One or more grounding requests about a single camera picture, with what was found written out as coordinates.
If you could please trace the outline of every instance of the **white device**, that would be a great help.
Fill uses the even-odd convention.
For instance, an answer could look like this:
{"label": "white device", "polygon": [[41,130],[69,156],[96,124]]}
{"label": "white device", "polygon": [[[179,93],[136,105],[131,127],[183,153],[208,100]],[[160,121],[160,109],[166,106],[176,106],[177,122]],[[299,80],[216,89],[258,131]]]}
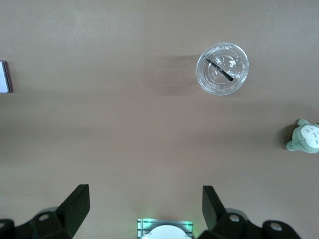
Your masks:
{"label": "white device", "polygon": [[142,237],[142,239],[191,239],[186,233],[175,226],[163,225],[154,228],[150,233]]}

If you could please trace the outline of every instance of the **smartphone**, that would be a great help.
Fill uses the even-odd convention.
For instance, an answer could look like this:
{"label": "smartphone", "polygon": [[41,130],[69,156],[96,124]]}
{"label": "smartphone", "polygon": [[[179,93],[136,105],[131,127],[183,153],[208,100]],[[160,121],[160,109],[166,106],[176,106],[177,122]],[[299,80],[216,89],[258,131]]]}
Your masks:
{"label": "smartphone", "polygon": [[0,61],[0,63],[0,93],[10,93],[11,87],[6,61]]}

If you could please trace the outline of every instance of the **clear plastic cup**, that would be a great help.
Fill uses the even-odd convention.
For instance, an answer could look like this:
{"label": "clear plastic cup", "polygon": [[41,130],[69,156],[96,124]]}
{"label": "clear plastic cup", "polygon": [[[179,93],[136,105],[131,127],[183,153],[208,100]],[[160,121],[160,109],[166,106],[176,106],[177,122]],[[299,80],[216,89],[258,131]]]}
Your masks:
{"label": "clear plastic cup", "polygon": [[218,43],[200,56],[197,79],[201,87],[213,95],[227,95],[238,90],[248,75],[248,58],[233,43]]}

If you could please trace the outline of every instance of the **green plush toy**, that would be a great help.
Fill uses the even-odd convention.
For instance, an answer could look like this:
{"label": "green plush toy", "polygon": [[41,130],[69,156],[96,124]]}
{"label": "green plush toy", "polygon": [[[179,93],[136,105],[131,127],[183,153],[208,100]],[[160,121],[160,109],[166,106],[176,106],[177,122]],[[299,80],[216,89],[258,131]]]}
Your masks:
{"label": "green plush toy", "polygon": [[306,153],[319,152],[319,125],[310,124],[305,119],[298,121],[298,128],[295,128],[293,139],[286,145],[290,151],[301,150]]}

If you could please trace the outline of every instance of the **black mechanical part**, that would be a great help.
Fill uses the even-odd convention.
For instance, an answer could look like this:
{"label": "black mechanical part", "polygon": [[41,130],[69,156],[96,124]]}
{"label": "black mechanical part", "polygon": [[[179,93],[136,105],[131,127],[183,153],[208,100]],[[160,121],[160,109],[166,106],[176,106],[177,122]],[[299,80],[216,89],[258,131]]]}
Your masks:
{"label": "black mechanical part", "polygon": [[212,186],[203,187],[202,211],[208,227],[198,239],[301,239],[292,227],[266,221],[260,228],[236,213],[227,213]]}
{"label": "black mechanical part", "polygon": [[89,185],[79,185],[55,212],[40,213],[18,227],[0,220],[0,239],[72,239],[89,210]]}

